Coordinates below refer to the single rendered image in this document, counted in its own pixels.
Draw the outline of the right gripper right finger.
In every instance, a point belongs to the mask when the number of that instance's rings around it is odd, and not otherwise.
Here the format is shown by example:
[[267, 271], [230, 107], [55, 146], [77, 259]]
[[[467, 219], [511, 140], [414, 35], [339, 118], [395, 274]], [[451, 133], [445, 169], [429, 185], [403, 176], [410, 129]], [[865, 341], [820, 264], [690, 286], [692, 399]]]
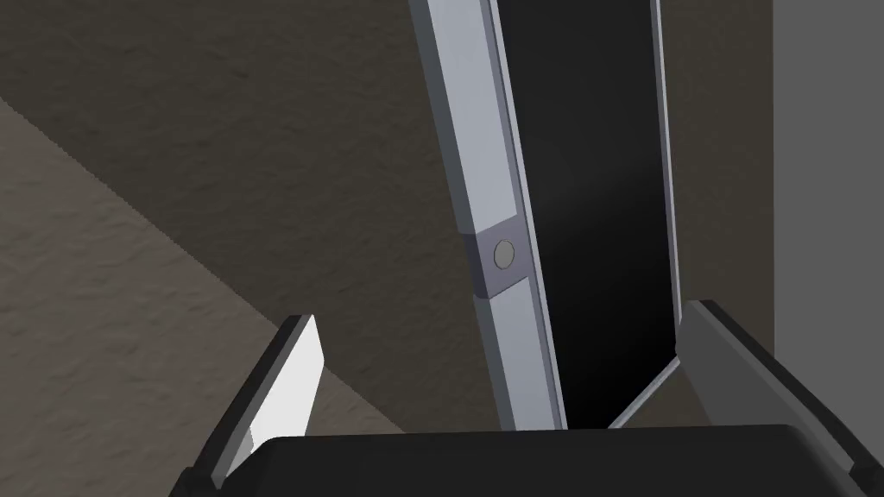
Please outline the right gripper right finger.
[[710, 299], [684, 306], [676, 351], [715, 425], [790, 425], [856, 485], [884, 485], [884, 466], [847, 425]]

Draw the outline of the grey door latch plate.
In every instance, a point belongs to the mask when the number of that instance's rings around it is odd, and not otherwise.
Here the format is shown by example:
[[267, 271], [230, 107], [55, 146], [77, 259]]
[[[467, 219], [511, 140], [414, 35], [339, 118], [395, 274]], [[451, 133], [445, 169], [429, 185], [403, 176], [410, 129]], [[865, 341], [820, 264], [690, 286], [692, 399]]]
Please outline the grey door latch plate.
[[475, 294], [490, 299], [533, 273], [527, 221], [523, 216], [464, 234]]

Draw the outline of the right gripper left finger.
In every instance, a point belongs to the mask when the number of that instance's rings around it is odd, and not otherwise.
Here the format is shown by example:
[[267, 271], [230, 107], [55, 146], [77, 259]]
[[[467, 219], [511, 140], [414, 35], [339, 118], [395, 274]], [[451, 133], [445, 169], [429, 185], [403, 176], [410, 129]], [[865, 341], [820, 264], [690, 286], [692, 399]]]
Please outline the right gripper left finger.
[[218, 492], [262, 443], [306, 434], [324, 368], [315, 318], [286, 318], [243, 386], [185, 468], [187, 492]]

